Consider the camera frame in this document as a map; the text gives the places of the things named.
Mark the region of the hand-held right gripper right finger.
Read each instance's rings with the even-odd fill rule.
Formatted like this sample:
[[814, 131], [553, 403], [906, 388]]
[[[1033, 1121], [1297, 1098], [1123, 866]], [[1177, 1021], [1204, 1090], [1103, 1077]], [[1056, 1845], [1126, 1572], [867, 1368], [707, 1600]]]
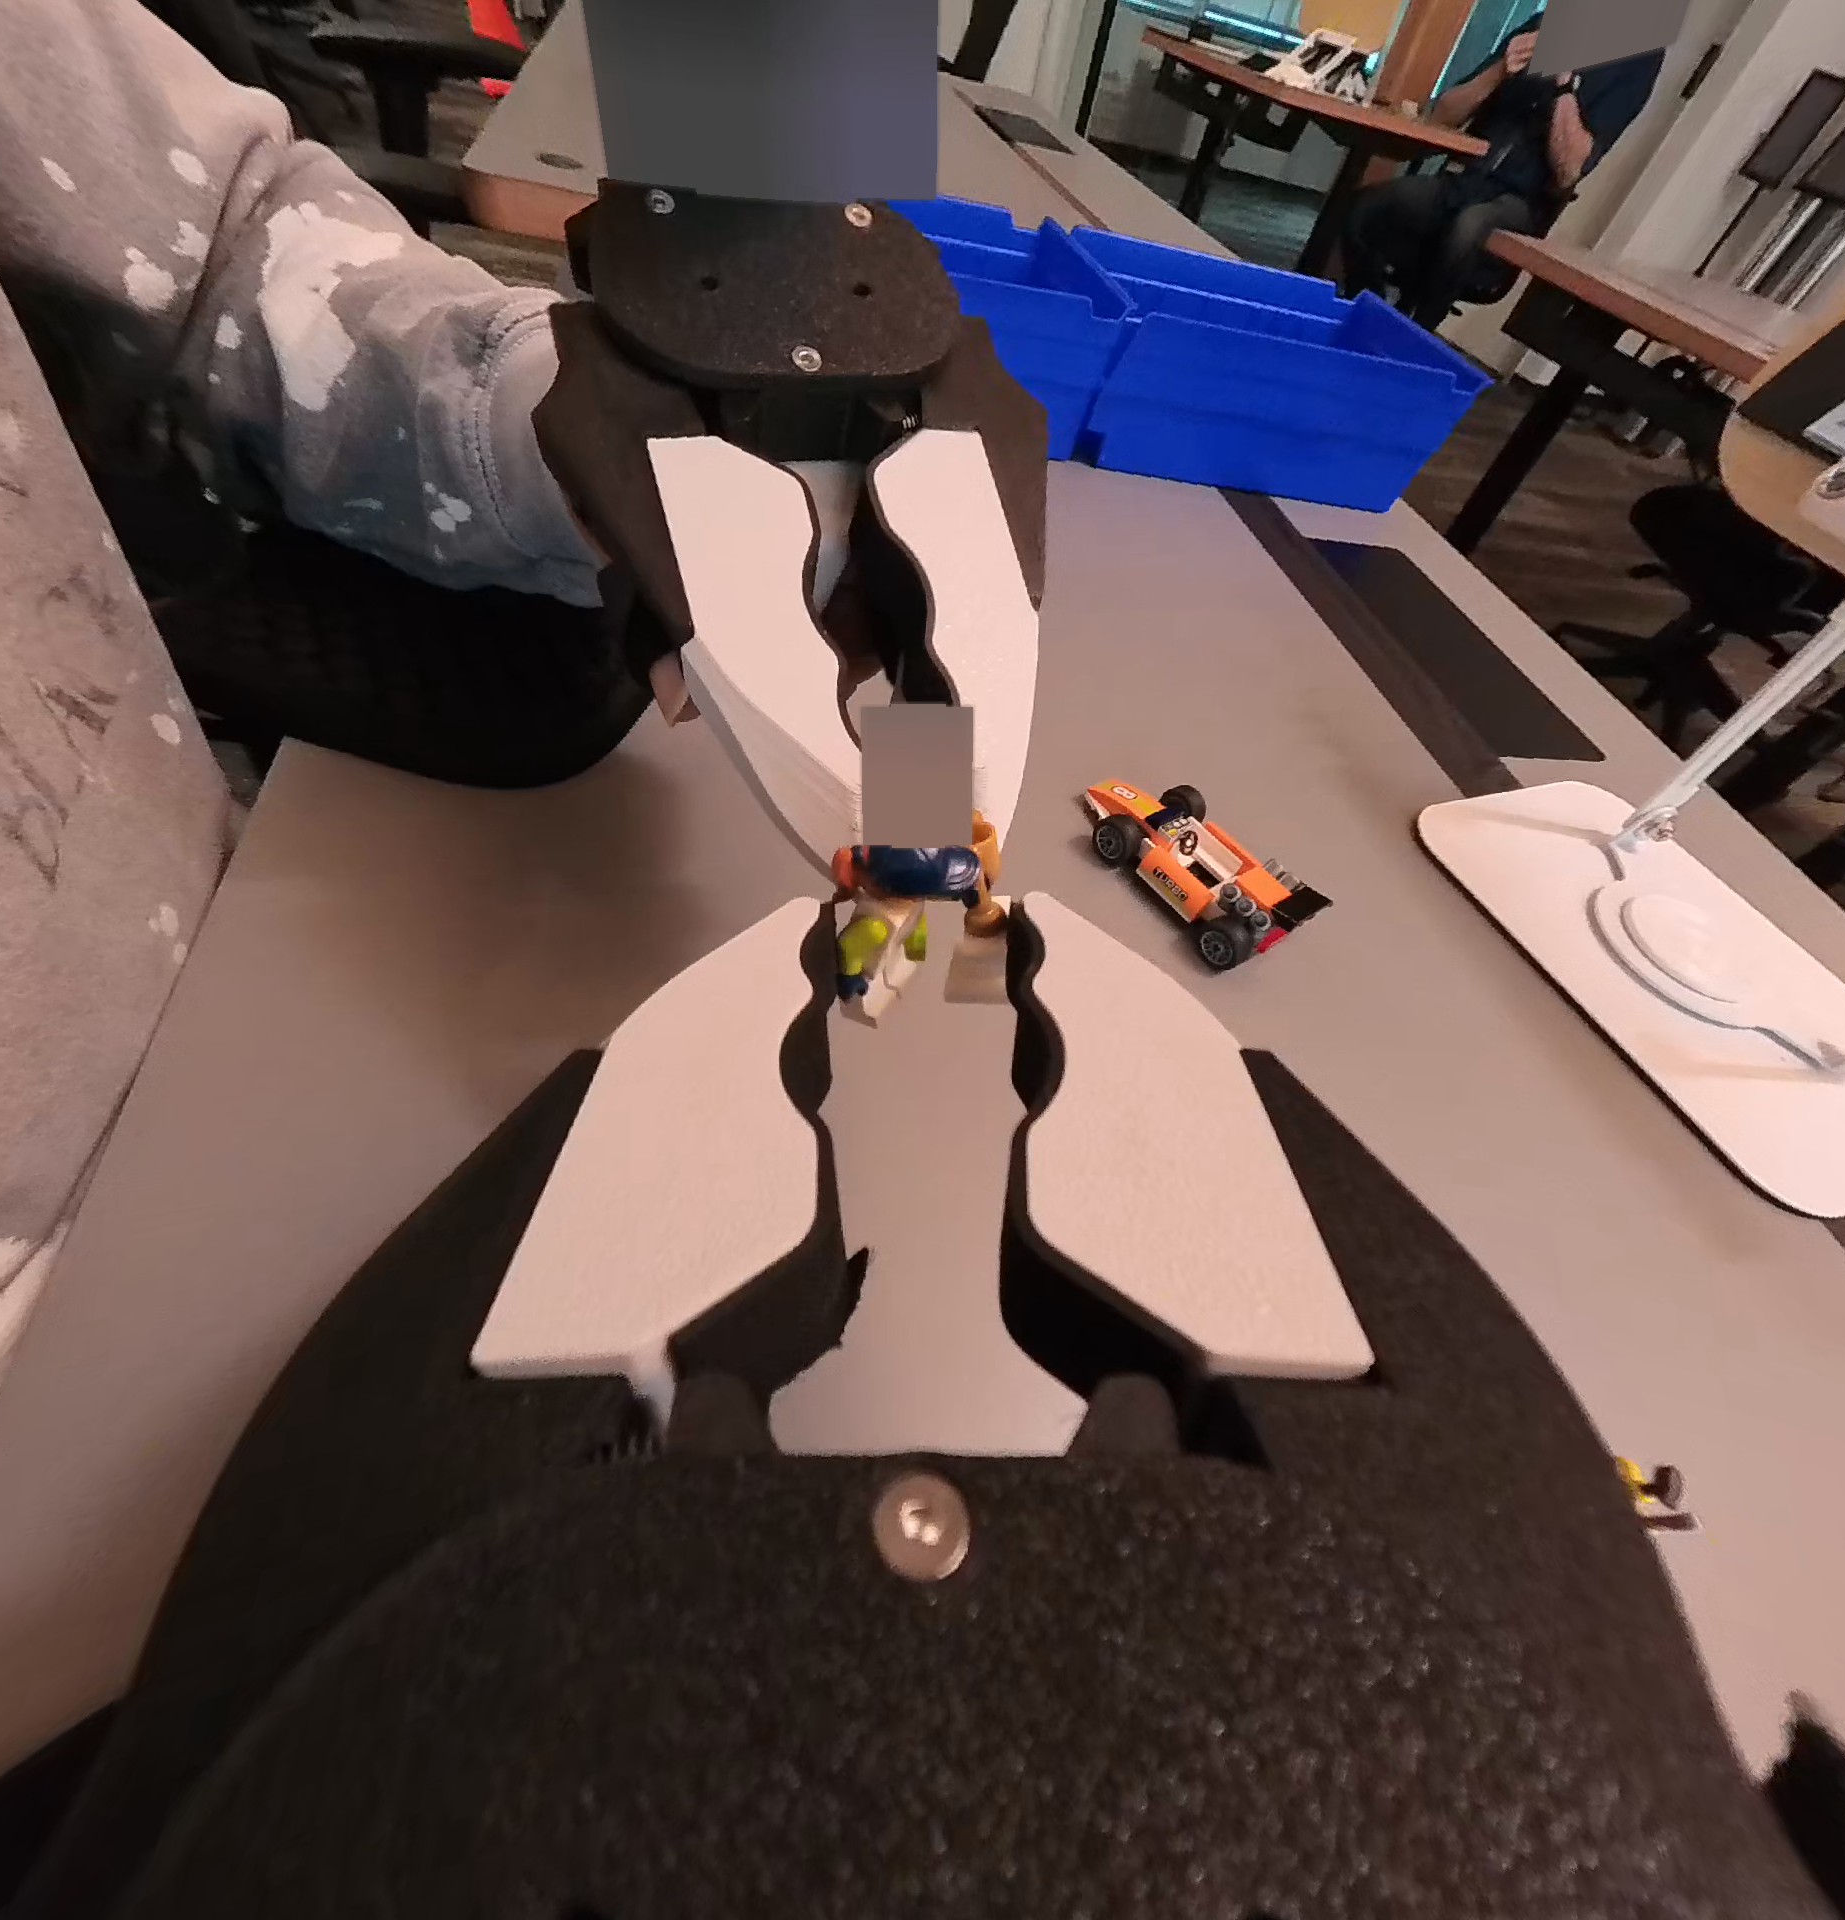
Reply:
[[1243, 1045], [1055, 896], [1007, 920], [1009, 1147], [1000, 1298], [1055, 1380], [1361, 1380], [1372, 1340]]

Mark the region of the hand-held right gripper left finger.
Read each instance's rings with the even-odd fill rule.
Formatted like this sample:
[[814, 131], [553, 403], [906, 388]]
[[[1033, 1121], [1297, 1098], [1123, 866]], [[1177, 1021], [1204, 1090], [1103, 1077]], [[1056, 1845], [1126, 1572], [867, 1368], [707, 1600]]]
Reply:
[[475, 1343], [482, 1380], [727, 1376], [770, 1403], [840, 1340], [836, 914], [796, 898], [629, 1013]]

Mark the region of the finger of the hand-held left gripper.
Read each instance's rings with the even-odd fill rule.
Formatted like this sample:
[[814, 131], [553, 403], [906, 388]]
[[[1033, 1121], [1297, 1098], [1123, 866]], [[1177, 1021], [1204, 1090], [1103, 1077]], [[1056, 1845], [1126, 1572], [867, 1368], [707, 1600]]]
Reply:
[[812, 604], [821, 524], [788, 466], [718, 436], [647, 443], [693, 633], [695, 705], [821, 879], [861, 838], [861, 745]]
[[919, 588], [919, 635], [902, 664], [936, 668], [974, 713], [975, 809], [1006, 849], [1021, 804], [1040, 672], [1040, 608], [1007, 524], [985, 438], [923, 425], [867, 476], [872, 520]]

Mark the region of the blue cap with orange hair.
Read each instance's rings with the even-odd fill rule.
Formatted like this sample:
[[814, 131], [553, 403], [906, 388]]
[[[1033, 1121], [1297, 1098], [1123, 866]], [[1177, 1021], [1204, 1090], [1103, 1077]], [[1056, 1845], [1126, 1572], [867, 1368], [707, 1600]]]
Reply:
[[970, 845], [855, 843], [838, 849], [829, 872], [848, 896], [878, 900], [959, 900], [975, 903], [979, 862]]

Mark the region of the small tan lego piece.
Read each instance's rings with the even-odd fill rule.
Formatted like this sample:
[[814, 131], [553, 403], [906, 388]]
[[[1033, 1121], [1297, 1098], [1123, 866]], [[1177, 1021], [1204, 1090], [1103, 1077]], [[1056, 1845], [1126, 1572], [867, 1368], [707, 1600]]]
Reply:
[[1009, 900], [996, 893], [1002, 840], [979, 809], [974, 813], [972, 851], [979, 862], [975, 903], [965, 910], [943, 999], [950, 1004], [1006, 1004]]

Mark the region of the orange lego race car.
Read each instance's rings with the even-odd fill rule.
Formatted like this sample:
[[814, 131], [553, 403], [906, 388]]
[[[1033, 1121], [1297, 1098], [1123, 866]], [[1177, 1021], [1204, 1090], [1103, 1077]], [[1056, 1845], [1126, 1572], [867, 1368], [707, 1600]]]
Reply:
[[1078, 806], [1103, 866], [1135, 877], [1185, 927], [1211, 973], [1233, 973], [1328, 910], [1334, 900], [1246, 849], [1190, 781], [1158, 793], [1090, 783]]

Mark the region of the white booklet stand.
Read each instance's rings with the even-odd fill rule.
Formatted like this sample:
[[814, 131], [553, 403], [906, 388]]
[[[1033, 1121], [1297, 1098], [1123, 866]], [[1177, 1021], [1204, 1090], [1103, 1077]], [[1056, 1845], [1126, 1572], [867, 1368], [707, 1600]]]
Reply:
[[1845, 655], [1845, 600], [1653, 796], [1427, 806], [1435, 863], [1772, 1201], [1845, 1217], [1845, 982], [1678, 840], [1682, 807]]

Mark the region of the person's left forearm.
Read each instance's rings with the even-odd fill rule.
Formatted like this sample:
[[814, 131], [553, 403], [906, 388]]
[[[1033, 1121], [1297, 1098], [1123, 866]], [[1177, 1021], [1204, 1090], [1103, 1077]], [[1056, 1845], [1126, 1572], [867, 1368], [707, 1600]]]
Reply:
[[455, 588], [600, 604], [546, 288], [419, 238], [141, 3], [0, 3], [0, 297], [91, 435]]

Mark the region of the wooden desk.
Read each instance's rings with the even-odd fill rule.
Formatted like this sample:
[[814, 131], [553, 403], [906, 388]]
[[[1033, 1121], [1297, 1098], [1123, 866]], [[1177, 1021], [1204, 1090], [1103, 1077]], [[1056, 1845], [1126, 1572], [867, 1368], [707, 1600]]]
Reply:
[[1603, 391], [1712, 460], [1736, 398], [1785, 345], [1799, 314], [1733, 285], [1605, 258], [1559, 238], [1501, 228], [1488, 253], [1528, 278], [1507, 339], [1557, 367], [1446, 529], [1471, 557], [1571, 419]]
[[1204, 121], [1177, 210], [1199, 222], [1208, 187], [1221, 155], [1241, 139], [1257, 139], [1272, 112], [1300, 128], [1319, 127], [1342, 149], [1342, 165], [1332, 182], [1306, 242], [1301, 272], [1320, 273], [1335, 248], [1342, 222], [1377, 161], [1420, 167], [1430, 159], [1485, 155], [1488, 143], [1461, 128], [1423, 115], [1408, 115], [1390, 104], [1350, 102], [1316, 88], [1276, 82], [1268, 71], [1246, 67], [1206, 41], [1195, 41], [1161, 27], [1147, 27], [1143, 45], [1159, 59], [1156, 90]]

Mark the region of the black office chair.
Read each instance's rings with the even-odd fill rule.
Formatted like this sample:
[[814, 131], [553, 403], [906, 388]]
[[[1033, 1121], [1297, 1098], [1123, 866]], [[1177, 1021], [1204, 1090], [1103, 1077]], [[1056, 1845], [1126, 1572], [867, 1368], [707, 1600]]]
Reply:
[[1635, 680], [1637, 705], [1654, 706], [1656, 733], [1671, 747], [1697, 716], [1728, 719], [1740, 706], [1712, 661], [1728, 635], [1752, 640], [1782, 665], [1845, 598], [1844, 574], [1753, 520], [1716, 481], [1643, 492], [1628, 524], [1651, 553], [1634, 578], [1677, 588], [1682, 611], [1651, 635], [1577, 618], [1552, 635], [1571, 644], [1593, 677]]

